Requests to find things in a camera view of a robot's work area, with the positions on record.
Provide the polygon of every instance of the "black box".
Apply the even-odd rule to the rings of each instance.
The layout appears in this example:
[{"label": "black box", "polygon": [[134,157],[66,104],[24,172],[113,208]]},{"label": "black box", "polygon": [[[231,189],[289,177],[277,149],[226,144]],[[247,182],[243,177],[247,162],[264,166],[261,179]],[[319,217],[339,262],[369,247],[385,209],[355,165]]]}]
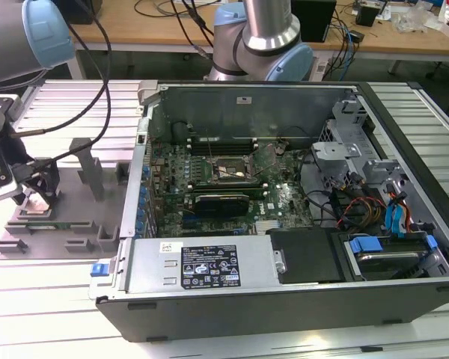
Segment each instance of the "black box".
[{"label": "black box", "polygon": [[324,43],[335,11],[336,0],[291,0],[291,12],[301,22],[301,39]]},{"label": "black box", "polygon": [[[102,7],[103,0],[82,0],[92,13],[98,14]],[[61,12],[61,15],[70,23],[76,25],[89,25],[93,19],[83,11],[83,9],[74,0],[53,0]]]},{"label": "black box", "polygon": [[356,25],[373,26],[374,20],[380,11],[380,5],[375,2],[362,2],[356,16]]}]

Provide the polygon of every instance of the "green circuit board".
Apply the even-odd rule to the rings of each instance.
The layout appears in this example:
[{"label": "green circuit board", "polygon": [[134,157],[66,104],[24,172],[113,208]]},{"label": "green circuit board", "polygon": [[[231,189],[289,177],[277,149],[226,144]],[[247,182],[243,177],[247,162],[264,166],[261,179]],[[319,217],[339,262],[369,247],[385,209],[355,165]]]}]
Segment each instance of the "green circuit board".
[{"label": "green circuit board", "polygon": [[[276,154],[276,143],[261,143],[249,156],[192,156],[185,146],[154,143],[152,186],[159,237],[254,235],[257,223],[280,227],[313,224],[296,182],[299,151]],[[223,183],[236,183],[233,188]],[[197,196],[244,194],[248,212],[235,218],[200,218]]]}]

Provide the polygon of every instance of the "robotic arm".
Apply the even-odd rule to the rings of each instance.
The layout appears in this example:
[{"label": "robotic arm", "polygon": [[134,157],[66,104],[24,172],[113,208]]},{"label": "robotic arm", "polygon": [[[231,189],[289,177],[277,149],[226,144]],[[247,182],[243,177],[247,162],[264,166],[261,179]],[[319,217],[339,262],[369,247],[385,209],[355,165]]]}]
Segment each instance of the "robotic arm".
[{"label": "robotic arm", "polygon": [[[313,53],[301,43],[299,30],[290,0],[245,0],[244,5],[219,7],[209,80],[301,80]],[[51,0],[0,0],[0,82],[50,70],[73,56],[67,24]],[[34,159],[13,133],[0,112],[0,200],[12,197],[21,204],[23,184],[52,205],[59,181],[56,163],[31,171],[28,164]]]},{"label": "robotic arm", "polygon": [[244,0],[215,17],[212,81],[301,81],[313,62],[290,0]]},{"label": "robotic arm", "polygon": [[[0,82],[41,70],[50,70],[74,56],[67,24],[50,0],[0,0]],[[33,188],[51,204],[58,184],[56,165],[33,178],[14,173],[16,166],[32,161],[12,126],[0,112],[0,200],[24,199],[20,183]]]}]

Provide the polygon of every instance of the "blue latch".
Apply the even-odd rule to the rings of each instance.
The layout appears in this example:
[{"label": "blue latch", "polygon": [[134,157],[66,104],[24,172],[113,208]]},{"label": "blue latch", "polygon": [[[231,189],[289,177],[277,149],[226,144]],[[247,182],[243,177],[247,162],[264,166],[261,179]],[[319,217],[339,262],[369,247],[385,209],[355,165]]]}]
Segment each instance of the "blue latch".
[{"label": "blue latch", "polygon": [[436,249],[437,248],[437,241],[434,238],[434,236],[428,235],[428,236],[426,236],[426,240],[427,240],[427,244],[429,245],[429,247],[431,249]]},{"label": "blue latch", "polygon": [[91,266],[91,277],[108,277],[110,274],[108,273],[109,264],[104,263],[95,263]]},{"label": "blue latch", "polygon": [[381,242],[375,236],[355,237],[349,244],[353,253],[382,251]]}]

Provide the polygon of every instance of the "paper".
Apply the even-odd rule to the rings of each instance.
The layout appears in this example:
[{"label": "paper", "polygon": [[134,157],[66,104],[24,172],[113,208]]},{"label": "paper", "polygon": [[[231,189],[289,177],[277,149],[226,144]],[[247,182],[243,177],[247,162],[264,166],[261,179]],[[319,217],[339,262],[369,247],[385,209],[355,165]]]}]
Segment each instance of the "paper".
[{"label": "paper", "polygon": [[433,28],[434,30],[437,31],[441,31],[441,27],[443,25],[444,24],[440,22],[439,18],[434,14],[430,14],[426,22],[424,23],[424,26],[426,26],[427,28]]}]

